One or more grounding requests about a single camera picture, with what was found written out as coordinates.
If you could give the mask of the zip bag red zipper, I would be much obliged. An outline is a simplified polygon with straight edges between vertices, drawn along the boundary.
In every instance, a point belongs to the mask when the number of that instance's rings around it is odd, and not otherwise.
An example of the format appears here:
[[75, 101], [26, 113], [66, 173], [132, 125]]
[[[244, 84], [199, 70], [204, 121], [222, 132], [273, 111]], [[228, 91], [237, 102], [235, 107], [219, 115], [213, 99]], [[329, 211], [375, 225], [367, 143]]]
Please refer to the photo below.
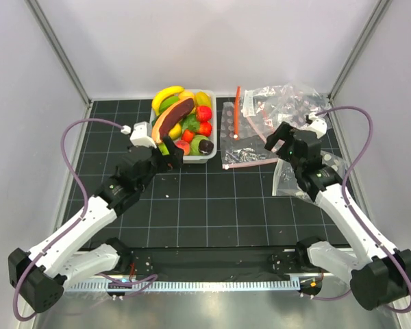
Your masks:
[[226, 101], [221, 113], [222, 167], [227, 170], [275, 164], [273, 152], [264, 148], [269, 134], [254, 109], [252, 92], [238, 87], [235, 99]]

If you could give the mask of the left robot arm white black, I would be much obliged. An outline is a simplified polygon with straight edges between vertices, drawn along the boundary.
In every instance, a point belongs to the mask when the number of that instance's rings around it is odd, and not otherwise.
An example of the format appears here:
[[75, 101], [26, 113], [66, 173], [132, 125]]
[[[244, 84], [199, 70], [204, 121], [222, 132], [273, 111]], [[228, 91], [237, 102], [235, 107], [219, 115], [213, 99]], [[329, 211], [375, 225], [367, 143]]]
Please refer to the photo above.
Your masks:
[[135, 205], [156, 174], [182, 166], [183, 150], [168, 136], [163, 141], [169, 151], [167, 154], [163, 154], [151, 138], [134, 142], [116, 166], [114, 175], [93, 195], [85, 195], [78, 213], [30, 250], [16, 248], [10, 253], [8, 273], [14, 288], [12, 306], [17, 319], [31, 319], [19, 313], [20, 298], [35, 313], [43, 313], [62, 297], [65, 289], [90, 276], [111, 270], [116, 274], [129, 271], [131, 257], [118, 239], [109, 239], [77, 258], [73, 254]]

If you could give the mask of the dark purple eggplant toy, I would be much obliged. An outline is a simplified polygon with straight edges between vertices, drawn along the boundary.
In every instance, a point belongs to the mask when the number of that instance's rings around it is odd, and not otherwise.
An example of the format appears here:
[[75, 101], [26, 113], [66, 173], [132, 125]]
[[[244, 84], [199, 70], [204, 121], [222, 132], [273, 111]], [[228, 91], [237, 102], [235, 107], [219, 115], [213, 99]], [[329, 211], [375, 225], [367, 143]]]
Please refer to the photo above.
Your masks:
[[214, 143], [204, 135], [195, 135], [190, 142], [190, 156], [207, 156], [212, 153]]

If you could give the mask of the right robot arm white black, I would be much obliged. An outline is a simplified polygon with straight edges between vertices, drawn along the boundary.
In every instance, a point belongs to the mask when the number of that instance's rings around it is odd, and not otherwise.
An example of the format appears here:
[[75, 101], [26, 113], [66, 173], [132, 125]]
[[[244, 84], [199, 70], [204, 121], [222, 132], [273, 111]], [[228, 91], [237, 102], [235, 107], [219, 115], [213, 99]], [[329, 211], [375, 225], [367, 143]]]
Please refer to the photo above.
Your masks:
[[302, 271], [324, 269], [349, 285], [356, 301], [366, 310], [410, 297], [411, 251], [399, 250], [369, 221], [332, 167], [323, 164], [320, 138], [326, 123], [315, 119], [303, 130], [283, 122], [266, 139], [292, 167], [298, 187], [336, 224], [353, 250], [342, 252], [327, 241], [307, 238], [297, 244], [295, 264]]

